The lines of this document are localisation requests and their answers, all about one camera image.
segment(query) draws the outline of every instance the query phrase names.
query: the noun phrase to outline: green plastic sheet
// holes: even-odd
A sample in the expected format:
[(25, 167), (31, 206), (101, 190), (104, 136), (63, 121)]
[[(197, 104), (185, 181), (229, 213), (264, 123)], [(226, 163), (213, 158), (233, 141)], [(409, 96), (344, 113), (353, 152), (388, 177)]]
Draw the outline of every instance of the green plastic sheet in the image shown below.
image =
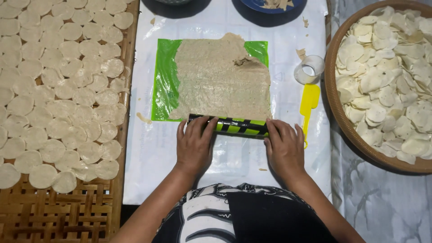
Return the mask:
[[(181, 121), (168, 119), (172, 110), (178, 107), (177, 64), (175, 54), (182, 40), (158, 39), (155, 80), (153, 85), (152, 121)], [(258, 58), (267, 67), (269, 58), (268, 42), (245, 42), (245, 49), (252, 57)]]

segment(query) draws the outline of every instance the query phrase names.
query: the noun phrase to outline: yellow plastic scraper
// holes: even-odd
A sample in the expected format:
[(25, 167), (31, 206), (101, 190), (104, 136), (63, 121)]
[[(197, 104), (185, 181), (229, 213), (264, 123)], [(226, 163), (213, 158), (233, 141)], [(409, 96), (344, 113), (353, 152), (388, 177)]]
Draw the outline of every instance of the yellow plastic scraper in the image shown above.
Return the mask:
[(308, 147), (306, 138), (308, 136), (309, 119), (311, 118), (312, 109), (317, 108), (320, 98), (320, 87), (315, 84), (307, 83), (303, 89), (302, 103), (300, 104), (300, 114), (305, 116), (303, 121), (303, 132), (305, 134), (305, 149)]

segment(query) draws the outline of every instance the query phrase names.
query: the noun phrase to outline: person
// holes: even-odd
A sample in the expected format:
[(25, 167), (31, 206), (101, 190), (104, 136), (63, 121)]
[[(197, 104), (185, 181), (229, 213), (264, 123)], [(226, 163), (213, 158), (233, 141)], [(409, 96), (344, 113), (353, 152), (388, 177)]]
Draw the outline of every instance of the person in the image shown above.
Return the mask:
[(180, 123), (177, 163), (111, 243), (364, 242), (306, 173), (297, 124), (294, 130), (267, 119), (264, 139), (271, 168), (290, 191), (246, 183), (191, 190), (217, 125), (217, 118), (208, 119), (192, 120), (185, 132), (186, 121)]

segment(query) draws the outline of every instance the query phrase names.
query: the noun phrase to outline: brown basket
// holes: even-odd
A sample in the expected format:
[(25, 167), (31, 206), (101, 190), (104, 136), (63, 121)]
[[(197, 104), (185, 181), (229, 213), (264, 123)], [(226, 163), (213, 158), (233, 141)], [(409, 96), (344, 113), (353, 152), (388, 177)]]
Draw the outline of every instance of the brown basket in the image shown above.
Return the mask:
[(411, 165), (404, 161), (398, 160), (397, 158), (390, 158), (382, 153), (377, 152), (371, 146), (369, 146), (354, 130), (350, 121), (343, 111), (342, 104), (339, 100), (336, 89), (336, 57), (337, 51), (339, 50), (340, 43), (344, 35), (348, 32), (349, 28), (356, 23), (360, 18), (369, 15), (373, 10), (382, 8), (385, 6), (391, 6), (395, 10), (418, 10), (422, 12), (422, 16), (425, 18), (432, 17), (432, 7), (417, 3), (409, 0), (386, 0), (378, 3), (371, 4), (360, 11), (356, 12), (349, 19), (343, 23), (334, 35), (329, 49), (327, 51), (326, 66), (325, 66), (325, 88), (327, 92), (328, 101), (331, 110), (336, 118), (342, 131), (348, 137), (348, 139), (365, 155), (371, 159), (379, 162), (384, 166), (388, 166), (401, 171), (414, 172), (414, 173), (432, 173), (432, 160), (424, 160), (421, 158), (416, 159), (416, 164)]
[[(133, 23), (123, 32), (120, 59), (131, 73), (126, 78), (130, 89), (135, 58), (135, 40), (140, 0), (127, 5)], [(129, 110), (129, 95), (120, 93), (120, 101)], [(0, 190), (0, 242), (14, 243), (86, 243), (108, 242), (120, 228), (120, 209), (123, 198), (124, 163), (126, 157), (129, 112), (118, 126), (115, 138), (123, 147), (117, 159), (120, 169), (112, 180), (96, 178), (83, 182), (77, 178), (76, 188), (68, 194), (57, 194), (51, 187), (36, 189), (29, 175), (12, 188)]]

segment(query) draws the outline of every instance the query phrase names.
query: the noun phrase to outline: white plastic sheet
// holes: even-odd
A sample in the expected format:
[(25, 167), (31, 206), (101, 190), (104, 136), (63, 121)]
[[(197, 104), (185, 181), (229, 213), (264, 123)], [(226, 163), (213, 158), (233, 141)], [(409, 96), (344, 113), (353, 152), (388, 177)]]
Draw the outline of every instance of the white plastic sheet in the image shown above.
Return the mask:
[[(301, 62), (296, 49), (307, 55), (324, 58), (326, 0), (309, 0), (292, 21), (275, 27), (260, 27), (246, 20), (233, 3), (239, 0), (212, 0), (203, 11), (187, 18), (170, 19), (154, 16), (141, 3), (136, 62), (133, 69), (130, 121), (127, 138), (123, 203), (141, 204), (171, 171), (176, 162), (176, 130), (178, 122), (154, 121), (137, 117), (137, 112), (150, 118), (157, 39), (221, 38), (227, 32), (241, 35), (246, 41), (269, 42), (271, 76), (271, 111), (276, 119), (302, 125), (300, 102), (303, 85), (294, 79), (294, 68)], [(304, 19), (309, 26), (304, 27)], [(305, 168), (324, 194), (330, 189), (330, 124), (322, 99), (312, 110), (305, 150)], [(213, 161), (200, 179), (198, 187), (214, 183), (279, 186), (272, 176), (262, 140), (218, 135), (213, 148)]]

